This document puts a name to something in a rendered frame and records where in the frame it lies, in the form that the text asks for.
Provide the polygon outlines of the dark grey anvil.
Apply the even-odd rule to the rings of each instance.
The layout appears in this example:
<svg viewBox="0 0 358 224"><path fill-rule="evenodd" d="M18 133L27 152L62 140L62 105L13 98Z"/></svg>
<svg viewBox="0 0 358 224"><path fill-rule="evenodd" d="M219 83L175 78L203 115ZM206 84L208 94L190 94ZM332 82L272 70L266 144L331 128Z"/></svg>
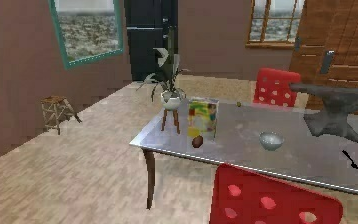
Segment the dark grey anvil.
<svg viewBox="0 0 358 224"><path fill-rule="evenodd" d="M329 87L313 84L291 83L293 92L307 93L322 99L323 108L313 114L304 114L310 133L343 137L358 143L358 133L347 122L350 113L358 111L358 88Z"/></svg>

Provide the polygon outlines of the black fridge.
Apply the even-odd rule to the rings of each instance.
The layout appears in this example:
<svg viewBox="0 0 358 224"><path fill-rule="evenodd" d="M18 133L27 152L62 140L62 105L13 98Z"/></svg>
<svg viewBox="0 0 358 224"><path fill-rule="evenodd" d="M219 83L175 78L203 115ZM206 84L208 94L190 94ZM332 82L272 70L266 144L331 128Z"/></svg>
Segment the black fridge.
<svg viewBox="0 0 358 224"><path fill-rule="evenodd" d="M155 48L168 46L174 29L178 52L178 0L124 0L131 74L143 81L157 67Z"/></svg>

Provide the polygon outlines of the wicker stool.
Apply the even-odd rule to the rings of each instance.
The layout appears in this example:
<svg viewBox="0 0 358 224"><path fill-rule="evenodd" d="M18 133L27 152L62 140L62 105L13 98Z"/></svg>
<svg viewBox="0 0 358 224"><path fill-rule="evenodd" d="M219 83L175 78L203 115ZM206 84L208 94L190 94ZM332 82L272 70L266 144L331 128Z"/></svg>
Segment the wicker stool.
<svg viewBox="0 0 358 224"><path fill-rule="evenodd" d="M40 101L44 125L47 130L55 129L58 134L61 134L60 122L62 118L67 121L74 117L78 123L82 120L75 112L68 99L64 96L49 96Z"/></svg>

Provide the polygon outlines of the black spoon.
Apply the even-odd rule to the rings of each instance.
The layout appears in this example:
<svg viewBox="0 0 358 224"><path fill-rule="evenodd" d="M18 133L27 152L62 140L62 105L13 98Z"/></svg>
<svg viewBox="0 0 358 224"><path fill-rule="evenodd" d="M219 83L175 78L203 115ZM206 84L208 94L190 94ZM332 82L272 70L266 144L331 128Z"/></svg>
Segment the black spoon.
<svg viewBox="0 0 358 224"><path fill-rule="evenodd" d="M350 166L354 169L358 170L358 165L355 163L355 161L352 159L352 157L349 155L349 153L346 150L342 150L342 153L350 160Z"/></svg>

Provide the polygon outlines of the red chair with holes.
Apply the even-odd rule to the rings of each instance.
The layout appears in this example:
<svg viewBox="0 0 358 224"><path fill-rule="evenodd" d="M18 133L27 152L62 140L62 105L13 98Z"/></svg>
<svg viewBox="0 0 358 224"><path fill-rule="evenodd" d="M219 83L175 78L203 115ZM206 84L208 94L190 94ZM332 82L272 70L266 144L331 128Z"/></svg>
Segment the red chair with holes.
<svg viewBox="0 0 358 224"><path fill-rule="evenodd" d="M299 83L299 73L277 70L272 68L260 68L254 92L254 103L293 107L297 93L293 92L289 84Z"/></svg>
<svg viewBox="0 0 358 224"><path fill-rule="evenodd" d="M306 188L221 164L209 224L340 224L342 203Z"/></svg>

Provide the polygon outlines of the wooden framed window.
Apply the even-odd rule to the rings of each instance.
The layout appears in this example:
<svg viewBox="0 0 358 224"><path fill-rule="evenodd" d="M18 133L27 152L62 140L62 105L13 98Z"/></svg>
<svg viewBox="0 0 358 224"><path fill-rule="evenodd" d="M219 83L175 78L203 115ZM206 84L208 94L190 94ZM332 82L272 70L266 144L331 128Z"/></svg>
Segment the wooden framed window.
<svg viewBox="0 0 358 224"><path fill-rule="evenodd" d="M293 45L305 0L251 0L248 45Z"/></svg>

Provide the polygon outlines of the brown wooden door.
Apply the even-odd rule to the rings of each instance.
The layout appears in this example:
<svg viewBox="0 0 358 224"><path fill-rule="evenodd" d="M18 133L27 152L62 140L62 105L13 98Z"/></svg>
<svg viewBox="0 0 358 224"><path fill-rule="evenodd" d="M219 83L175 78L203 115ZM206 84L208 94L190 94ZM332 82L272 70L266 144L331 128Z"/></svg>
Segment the brown wooden door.
<svg viewBox="0 0 358 224"><path fill-rule="evenodd" d="M289 69L306 84L358 88L358 0L305 0ZM326 51L335 55L327 74L320 68Z"/></svg>

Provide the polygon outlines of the houseplant in white pot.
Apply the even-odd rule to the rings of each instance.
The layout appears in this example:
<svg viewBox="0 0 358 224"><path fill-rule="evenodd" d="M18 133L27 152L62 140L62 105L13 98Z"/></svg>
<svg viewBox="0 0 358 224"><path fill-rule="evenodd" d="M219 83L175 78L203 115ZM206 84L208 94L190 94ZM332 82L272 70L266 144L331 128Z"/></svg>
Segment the houseplant in white pot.
<svg viewBox="0 0 358 224"><path fill-rule="evenodd" d="M186 97L185 92L175 85L177 76L184 72L179 68L180 55L175 52L175 28L170 27L167 34L167 46L154 48L156 53L157 68L150 73L140 84L138 89L146 84L154 84L151 91L151 101L154 101L155 91L158 85L162 88L160 99L164 108L161 130L165 130L168 112L173 114L173 123L176 132L180 133L178 108Z"/></svg>

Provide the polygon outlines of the green framed window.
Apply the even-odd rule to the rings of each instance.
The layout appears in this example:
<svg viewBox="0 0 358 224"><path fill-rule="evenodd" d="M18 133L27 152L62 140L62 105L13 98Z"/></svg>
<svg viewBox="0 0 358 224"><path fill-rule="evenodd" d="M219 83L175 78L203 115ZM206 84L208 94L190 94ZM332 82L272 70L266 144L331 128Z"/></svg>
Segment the green framed window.
<svg viewBox="0 0 358 224"><path fill-rule="evenodd" d="M123 53L120 0L48 0L65 68Z"/></svg>

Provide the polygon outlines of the grey metal table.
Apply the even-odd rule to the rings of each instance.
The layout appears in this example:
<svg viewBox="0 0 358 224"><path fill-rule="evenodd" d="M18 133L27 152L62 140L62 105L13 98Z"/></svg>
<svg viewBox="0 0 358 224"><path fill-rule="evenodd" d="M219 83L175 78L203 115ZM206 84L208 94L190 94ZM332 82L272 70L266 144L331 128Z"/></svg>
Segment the grey metal table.
<svg viewBox="0 0 358 224"><path fill-rule="evenodd" d="M162 114L155 116L131 141L148 153L167 154L210 164L229 163L265 175L358 195L358 170L342 153L346 150L358 165L358 143L345 138L310 134L302 109L269 105L220 102L216 137L205 140L200 148L192 146L187 134L188 102L179 109L180 133L168 118L161 130ZM348 117L358 133L358 116ZM265 150L262 132L284 137L283 145Z"/></svg>

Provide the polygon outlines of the colourful cereal box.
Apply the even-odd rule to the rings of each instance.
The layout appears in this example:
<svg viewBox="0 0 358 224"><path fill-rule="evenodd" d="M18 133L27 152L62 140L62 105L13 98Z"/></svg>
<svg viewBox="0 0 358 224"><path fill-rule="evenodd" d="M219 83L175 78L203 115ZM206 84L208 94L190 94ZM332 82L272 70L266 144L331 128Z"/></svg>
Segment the colourful cereal box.
<svg viewBox="0 0 358 224"><path fill-rule="evenodd" d="M213 141L216 136L218 107L217 99L191 98L188 103L188 136L202 136Z"/></svg>

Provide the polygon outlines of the grey bowl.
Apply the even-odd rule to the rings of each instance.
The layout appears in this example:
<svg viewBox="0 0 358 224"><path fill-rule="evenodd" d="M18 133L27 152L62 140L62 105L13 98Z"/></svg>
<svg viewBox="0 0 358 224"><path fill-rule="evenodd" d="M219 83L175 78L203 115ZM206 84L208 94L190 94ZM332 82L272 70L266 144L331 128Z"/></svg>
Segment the grey bowl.
<svg viewBox="0 0 358 224"><path fill-rule="evenodd" d="M275 151L283 145L284 137L275 132L262 132L259 142L265 150Z"/></svg>

